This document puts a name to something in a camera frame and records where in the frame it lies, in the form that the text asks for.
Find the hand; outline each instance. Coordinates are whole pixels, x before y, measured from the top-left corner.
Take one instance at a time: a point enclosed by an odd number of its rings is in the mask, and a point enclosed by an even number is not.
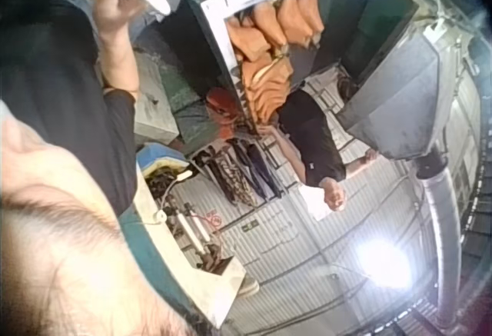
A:
[[[101,40],[112,39],[122,32],[128,34],[129,22],[144,8],[142,0],[96,0],[94,19]]]
[[[369,148],[368,150],[366,150],[366,154],[364,156],[364,163],[370,164],[370,163],[374,162],[378,156],[379,156],[379,153],[377,151]]]
[[[256,131],[258,131],[258,134],[260,135],[267,136],[267,135],[275,135],[277,129],[272,125],[258,125],[256,127]]]

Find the black shirt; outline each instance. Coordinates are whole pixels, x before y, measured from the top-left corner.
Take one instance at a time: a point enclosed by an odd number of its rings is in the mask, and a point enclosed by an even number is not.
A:
[[[122,90],[103,96],[97,55],[87,16],[66,2],[31,1],[0,19],[2,99],[45,141],[71,151],[120,215],[137,186],[135,100]]]
[[[307,92],[297,90],[287,97],[278,113],[282,128],[301,153],[306,185],[318,187],[325,177],[344,180],[345,165],[316,101]]]

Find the person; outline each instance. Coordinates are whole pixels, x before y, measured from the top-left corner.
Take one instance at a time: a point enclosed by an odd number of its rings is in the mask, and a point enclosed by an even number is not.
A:
[[[136,192],[140,0],[2,0],[1,334],[195,334],[138,267],[117,215]]]
[[[278,110],[278,123],[290,138],[273,125],[260,126],[258,131],[275,138],[303,184],[324,190],[324,202],[332,211],[343,210],[347,194],[340,182],[371,165],[377,152],[368,149],[365,156],[345,165],[323,110],[302,89],[289,94]]]

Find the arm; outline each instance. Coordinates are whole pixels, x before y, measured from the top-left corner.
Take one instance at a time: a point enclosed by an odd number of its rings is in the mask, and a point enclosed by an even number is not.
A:
[[[362,172],[364,169],[369,167],[374,163],[377,158],[377,151],[373,149],[368,149],[364,157],[360,157],[347,163],[345,165],[345,170],[347,172],[347,179],[354,177],[358,173]]]
[[[101,70],[114,88],[138,97],[138,69],[128,33],[129,22],[145,4],[141,0],[96,0],[94,18],[101,40]]]
[[[286,136],[273,126],[258,126],[258,131],[262,134],[270,134],[275,138],[282,154],[291,164],[295,174],[299,177],[299,180],[306,183],[306,168],[304,163],[299,158],[298,150],[292,145],[292,143],[286,138]]]

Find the hair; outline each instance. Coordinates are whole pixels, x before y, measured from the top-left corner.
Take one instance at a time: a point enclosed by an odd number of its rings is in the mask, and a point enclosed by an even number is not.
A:
[[[16,222],[16,228],[30,226],[32,229],[34,227],[40,236],[49,236],[61,240],[64,245],[90,255],[97,255],[99,248],[107,247],[117,241],[124,243],[117,224],[103,221],[90,211],[59,205],[38,205],[33,202],[18,203],[5,198],[1,199],[1,206],[2,235],[5,234],[3,231],[5,224],[8,225],[8,221],[12,219]],[[7,252],[15,251],[16,248],[8,245],[8,242],[7,245],[5,242],[2,244],[3,260]],[[41,246],[38,252],[28,254],[39,256],[44,254],[44,250],[46,248]],[[70,289],[58,286],[58,270],[61,266],[62,264],[58,264],[55,275],[51,283],[47,285],[45,295],[40,301],[32,301],[31,298],[28,298],[27,293],[30,284],[22,281],[24,274],[16,273],[19,268],[15,268],[15,266],[2,267],[0,334],[53,336],[54,334],[77,335],[84,333],[81,325],[73,322],[70,309],[67,309],[66,306],[66,304],[70,304],[71,300]],[[150,335],[146,327],[137,334],[154,336]],[[178,326],[170,319],[169,322],[162,323],[156,336],[178,335],[195,336],[196,334],[188,326]]]

